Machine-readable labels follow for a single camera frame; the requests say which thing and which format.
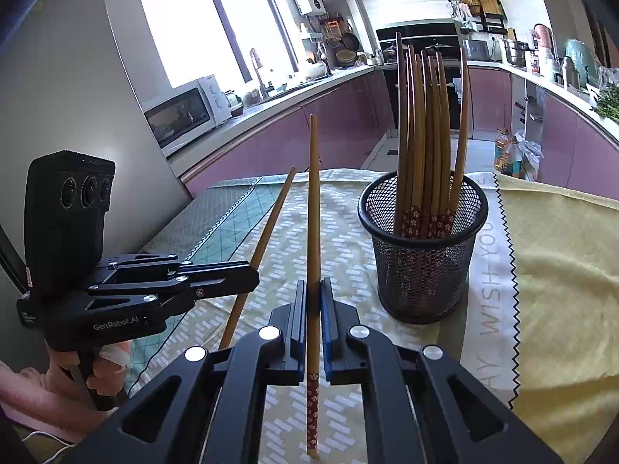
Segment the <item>mesh basket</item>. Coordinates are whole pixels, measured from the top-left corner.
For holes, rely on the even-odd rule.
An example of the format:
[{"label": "mesh basket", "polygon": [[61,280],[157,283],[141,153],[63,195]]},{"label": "mesh basket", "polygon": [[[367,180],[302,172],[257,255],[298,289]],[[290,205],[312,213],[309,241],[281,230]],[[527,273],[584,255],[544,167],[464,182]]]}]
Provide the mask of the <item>mesh basket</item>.
[{"label": "mesh basket", "polygon": [[361,194],[359,219],[372,236],[378,297],[400,321],[428,324],[450,313],[460,299],[475,236],[488,217],[482,189],[464,177],[451,235],[408,239],[393,235],[397,173],[371,183]]}]

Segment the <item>window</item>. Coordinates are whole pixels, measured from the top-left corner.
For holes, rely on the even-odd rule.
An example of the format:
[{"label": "window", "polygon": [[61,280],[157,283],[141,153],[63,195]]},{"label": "window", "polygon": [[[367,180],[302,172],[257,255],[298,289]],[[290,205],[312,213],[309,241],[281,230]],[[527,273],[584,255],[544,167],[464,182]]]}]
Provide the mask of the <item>window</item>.
[{"label": "window", "polygon": [[296,57],[274,0],[142,0],[172,87],[215,75],[223,91],[255,80],[250,50],[281,76]]}]

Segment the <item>cutting board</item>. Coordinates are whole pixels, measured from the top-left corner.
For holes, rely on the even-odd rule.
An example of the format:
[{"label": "cutting board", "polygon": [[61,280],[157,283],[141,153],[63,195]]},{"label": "cutting board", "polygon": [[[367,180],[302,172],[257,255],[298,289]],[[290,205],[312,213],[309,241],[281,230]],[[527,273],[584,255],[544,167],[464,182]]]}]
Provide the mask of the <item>cutting board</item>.
[{"label": "cutting board", "polygon": [[501,8],[497,0],[479,0],[482,3],[482,9],[487,14],[499,14],[503,15],[503,9]]}]

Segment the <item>white countertop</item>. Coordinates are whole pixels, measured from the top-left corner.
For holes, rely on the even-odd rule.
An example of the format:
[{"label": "white countertop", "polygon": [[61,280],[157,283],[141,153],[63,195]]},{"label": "white countertop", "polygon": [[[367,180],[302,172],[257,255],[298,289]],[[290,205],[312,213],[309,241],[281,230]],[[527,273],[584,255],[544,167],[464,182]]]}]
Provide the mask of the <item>white countertop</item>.
[{"label": "white countertop", "polygon": [[[526,70],[516,68],[505,63],[493,61],[469,61],[469,66],[504,70],[547,89],[556,96],[562,98],[562,100],[567,102],[569,105],[573,106],[576,110],[583,114],[583,116],[592,120],[592,122],[601,125],[610,136],[619,142],[619,125],[610,119],[600,117],[591,110],[591,105],[587,101],[581,99],[575,94],[572,94],[571,92],[566,91],[561,85],[554,82],[549,82],[544,77],[538,77],[532,73],[528,73]],[[240,136],[245,131],[248,131],[259,123],[276,116],[278,113],[281,113],[295,104],[299,104],[310,97],[320,94],[320,92],[331,89],[340,83],[347,82],[353,78],[365,75],[366,73],[371,73],[374,70],[393,69],[395,67],[395,63],[390,63],[380,66],[362,66],[336,72],[332,77],[309,85],[305,89],[299,89],[298,91],[291,92],[287,96],[280,97],[273,101],[267,101],[259,104],[258,106],[247,108],[241,116],[227,120],[222,125],[216,127],[213,131],[189,143],[176,153],[173,153],[168,158],[169,164],[171,165],[176,176],[180,176],[237,136]]]},{"label": "white countertop", "polygon": [[592,122],[595,122],[601,125],[604,130],[612,136],[615,140],[619,142],[619,125],[613,122],[611,119],[607,119],[605,117],[599,116],[595,113],[591,108],[592,106],[589,104],[589,101],[585,101],[584,99],[578,97],[571,92],[566,91],[562,85],[559,85],[555,82],[550,82],[544,77],[538,77],[533,73],[529,73],[527,70],[522,68],[516,68],[510,64],[505,63],[497,63],[494,61],[469,61],[470,67],[483,67],[483,68],[497,68],[500,70],[504,70],[506,72],[510,72],[513,75],[517,75],[518,77],[522,77],[530,82],[533,82],[540,87],[543,87],[549,92],[552,92],[557,97],[560,97],[569,105],[573,106],[576,110],[578,110],[584,117]]},{"label": "white countertop", "polygon": [[176,176],[182,175],[206,156],[227,144],[245,131],[255,127],[264,120],[313,97],[320,92],[336,87],[340,83],[360,77],[374,71],[374,66],[362,66],[344,71],[335,71],[332,77],[313,83],[305,89],[291,92],[287,96],[267,101],[257,106],[246,108],[239,117],[226,120],[212,131],[201,136],[168,157],[169,165]]}]

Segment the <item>microwave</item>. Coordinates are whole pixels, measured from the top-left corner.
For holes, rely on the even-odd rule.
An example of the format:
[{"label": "microwave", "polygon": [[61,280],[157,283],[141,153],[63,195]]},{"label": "microwave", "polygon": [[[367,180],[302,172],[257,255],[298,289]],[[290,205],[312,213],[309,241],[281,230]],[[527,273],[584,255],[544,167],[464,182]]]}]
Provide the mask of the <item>microwave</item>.
[{"label": "microwave", "polygon": [[142,110],[166,157],[230,118],[228,98],[214,75],[154,97]]}]

